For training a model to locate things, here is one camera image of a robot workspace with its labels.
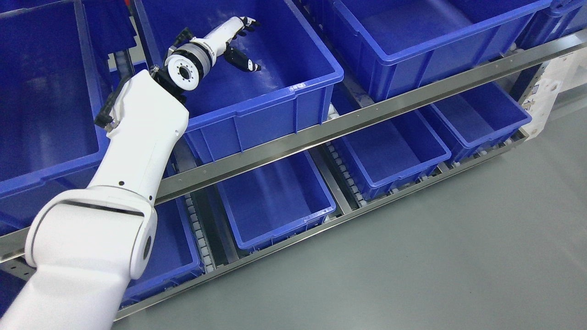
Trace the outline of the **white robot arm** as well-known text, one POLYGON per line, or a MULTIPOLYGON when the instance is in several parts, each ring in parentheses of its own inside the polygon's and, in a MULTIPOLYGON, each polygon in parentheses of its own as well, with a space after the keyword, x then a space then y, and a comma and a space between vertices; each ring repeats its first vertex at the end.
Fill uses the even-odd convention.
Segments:
POLYGON ((36 271, 1 317, 3 330, 111 328, 151 256, 155 198, 188 125, 178 96, 197 88, 228 41, 215 31, 193 38, 201 65, 169 55, 158 71, 119 83, 96 119, 110 142, 94 177, 50 200, 28 230, 25 259, 36 271))

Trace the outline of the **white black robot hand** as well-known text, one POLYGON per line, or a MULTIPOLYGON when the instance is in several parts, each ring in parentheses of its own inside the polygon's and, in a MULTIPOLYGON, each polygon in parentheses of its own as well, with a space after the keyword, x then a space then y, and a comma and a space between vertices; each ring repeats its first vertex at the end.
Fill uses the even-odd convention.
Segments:
POLYGON ((247 32, 255 31, 258 26, 260 23, 256 19, 233 16, 204 36, 199 43, 203 44, 210 54, 212 66, 219 57, 224 56, 228 63, 243 72, 258 72, 262 70, 261 65, 230 45, 237 37, 247 36, 247 32))

